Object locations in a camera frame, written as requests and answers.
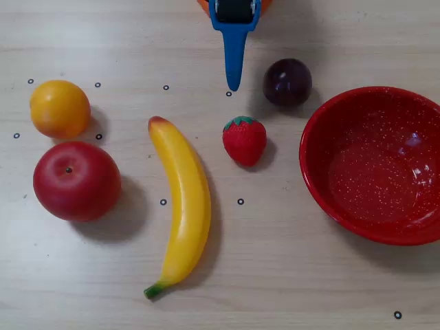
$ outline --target yellow banana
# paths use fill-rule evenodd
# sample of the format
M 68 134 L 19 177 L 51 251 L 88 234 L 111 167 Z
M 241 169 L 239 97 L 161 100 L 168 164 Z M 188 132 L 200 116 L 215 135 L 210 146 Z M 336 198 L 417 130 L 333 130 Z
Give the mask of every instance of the yellow banana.
M 161 117 L 149 120 L 148 132 L 168 175 L 173 202 L 173 222 L 162 275 L 144 291 L 152 299 L 184 280 L 199 261 L 208 238 L 211 199 L 199 157 L 182 133 Z

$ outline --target plum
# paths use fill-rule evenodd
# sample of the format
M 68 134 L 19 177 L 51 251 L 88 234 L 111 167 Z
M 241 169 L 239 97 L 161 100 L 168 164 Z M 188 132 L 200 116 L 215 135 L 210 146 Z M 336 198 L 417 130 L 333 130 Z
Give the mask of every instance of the plum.
M 264 76 L 263 93 L 273 104 L 295 107 L 310 97 L 311 74 L 300 60 L 284 58 L 274 63 Z

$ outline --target orange robot part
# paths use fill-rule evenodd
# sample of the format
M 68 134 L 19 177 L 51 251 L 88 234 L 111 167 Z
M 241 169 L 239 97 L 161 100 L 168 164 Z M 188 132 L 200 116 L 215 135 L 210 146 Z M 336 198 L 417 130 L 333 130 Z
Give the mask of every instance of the orange robot part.
M 206 0 L 197 0 L 200 3 L 201 7 L 205 10 L 206 14 L 209 16 L 209 1 Z M 264 14 L 266 9 L 270 6 L 272 0 L 261 0 L 261 12 Z

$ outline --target banana stem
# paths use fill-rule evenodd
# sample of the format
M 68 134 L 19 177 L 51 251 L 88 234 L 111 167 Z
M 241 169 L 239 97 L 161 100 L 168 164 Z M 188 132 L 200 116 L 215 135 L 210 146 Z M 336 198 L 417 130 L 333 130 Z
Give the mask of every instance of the banana stem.
M 148 289 L 144 290 L 144 295 L 147 299 L 152 300 L 159 296 L 165 289 L 166 285 L 160 282 L 156 282 L 154 285 L 151 285 Z

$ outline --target apple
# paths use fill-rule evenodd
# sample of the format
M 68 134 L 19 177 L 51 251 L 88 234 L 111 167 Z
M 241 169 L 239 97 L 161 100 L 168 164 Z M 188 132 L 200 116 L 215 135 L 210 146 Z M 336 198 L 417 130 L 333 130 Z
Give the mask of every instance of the apple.
M 121 176 L 108 153 L 92 144 L 66 142 L 51 148 L 34 171 L 34 191 L 54 216 L 89 222 L 118 200 Z

